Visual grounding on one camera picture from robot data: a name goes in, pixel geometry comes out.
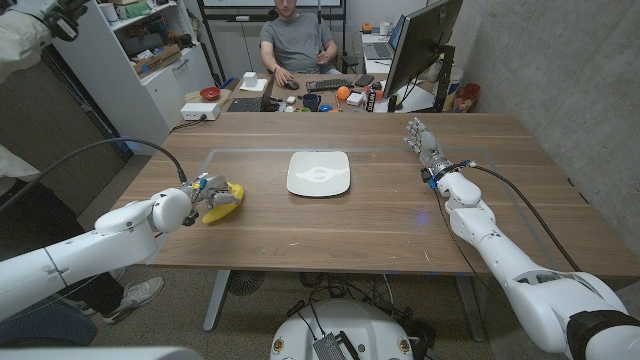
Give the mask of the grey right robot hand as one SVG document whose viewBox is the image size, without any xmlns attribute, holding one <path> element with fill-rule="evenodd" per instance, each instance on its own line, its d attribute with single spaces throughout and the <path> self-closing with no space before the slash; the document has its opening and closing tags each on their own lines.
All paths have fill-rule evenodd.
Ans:
<svg viewBox="0 0 640 360">
<path fill-rule="evenodd" d="M 408 136 L 404 142 L 418 155 L 422 165 L 429 169 L 434 176 L 444 173 L 452 163 L 444 155 L 442 146 L 427 126 L 418 118 L 408 122 L 406 127 Z"/>
</svg>

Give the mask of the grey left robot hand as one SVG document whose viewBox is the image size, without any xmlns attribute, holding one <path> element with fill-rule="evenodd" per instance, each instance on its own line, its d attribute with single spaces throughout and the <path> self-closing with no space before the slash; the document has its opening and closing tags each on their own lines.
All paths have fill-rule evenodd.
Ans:
<svg viewBox="0 0 640 360">
<path fill-rule="evenodd" d="M 230 185 L 223 175 L 209 176 L 207 173 L 202 173 L 194 179 L 191 188 L 190 199 L 193 209 L 202 201 L 205 202 L 209 210 L 241 202 L 240 197 L 232 193 Z"/>
</svg>

